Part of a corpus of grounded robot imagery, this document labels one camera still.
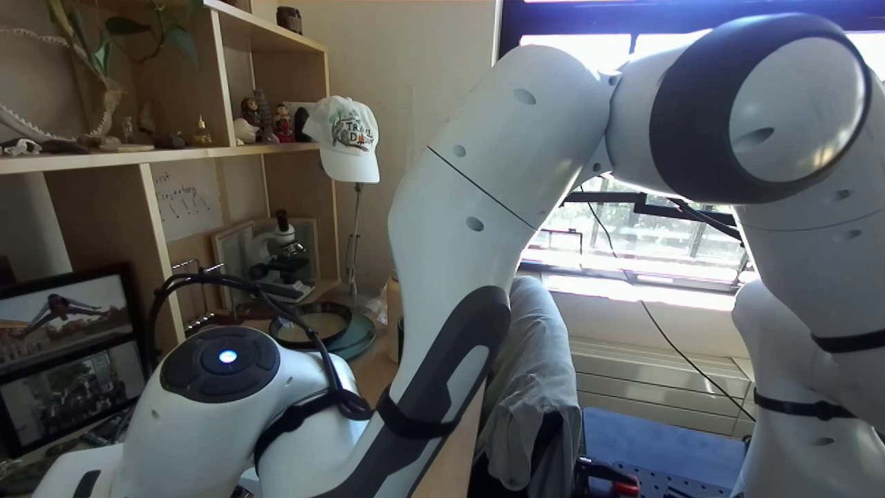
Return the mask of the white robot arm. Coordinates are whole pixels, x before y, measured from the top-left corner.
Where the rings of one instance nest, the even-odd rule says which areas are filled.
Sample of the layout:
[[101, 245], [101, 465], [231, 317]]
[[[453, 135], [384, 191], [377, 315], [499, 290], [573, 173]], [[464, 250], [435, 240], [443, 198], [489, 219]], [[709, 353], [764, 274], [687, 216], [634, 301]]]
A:
[[726, 23], [603, 78], [506, 52], [391, 205], [405, 349], [378, 400], [323, 349], [210, 327], [150, 375], [116, 446], [73, 450], [33, 498], [410, 498], [510, 330], [506, 288], [591, 165], [732, 207], [757, 269], [732, 320], [757, 420], [737, 498], [885, 498], [885, 97], [813, 14]]

